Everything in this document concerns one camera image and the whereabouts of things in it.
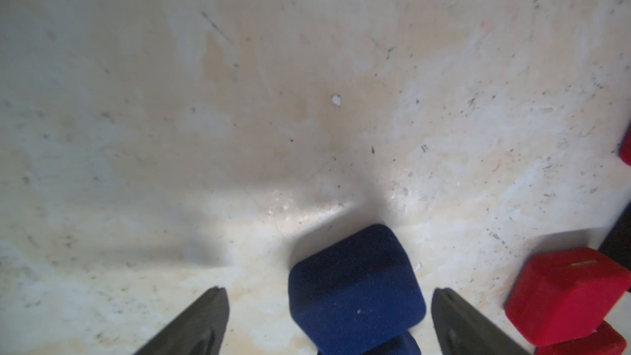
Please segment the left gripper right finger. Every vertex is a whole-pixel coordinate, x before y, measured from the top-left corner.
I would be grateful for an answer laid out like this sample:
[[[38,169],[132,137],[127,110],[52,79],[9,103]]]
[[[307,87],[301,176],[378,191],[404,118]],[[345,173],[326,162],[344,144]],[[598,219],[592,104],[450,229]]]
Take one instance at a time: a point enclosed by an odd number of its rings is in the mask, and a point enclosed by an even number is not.
[[[436,289],[431,310],[445,355],[529,355],[453,289]]]

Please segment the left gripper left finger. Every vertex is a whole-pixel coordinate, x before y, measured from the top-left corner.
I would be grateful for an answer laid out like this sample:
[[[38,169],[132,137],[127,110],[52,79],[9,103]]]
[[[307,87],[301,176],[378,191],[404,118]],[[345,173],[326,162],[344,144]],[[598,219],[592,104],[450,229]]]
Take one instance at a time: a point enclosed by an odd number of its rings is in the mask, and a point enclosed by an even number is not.
[[[208,289],[135,355],[217,355],[228,325],[229,311],[226,289]]]

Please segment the blue brooch box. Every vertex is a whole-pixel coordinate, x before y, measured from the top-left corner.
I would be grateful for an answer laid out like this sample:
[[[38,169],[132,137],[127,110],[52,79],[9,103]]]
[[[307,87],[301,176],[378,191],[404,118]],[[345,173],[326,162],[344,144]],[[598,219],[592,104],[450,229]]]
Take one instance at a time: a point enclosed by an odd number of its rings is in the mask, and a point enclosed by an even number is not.
[[[394,232],[370,225],[289,272],[292,319],[322,354],[363,354],[419,324],[427,306]]]
[[[404,331],[402,334],[373,335],[352,333],[346,338],[336,337],[318,345],[318,354],[374,354],[374,355],[421,355],[416,340]]]

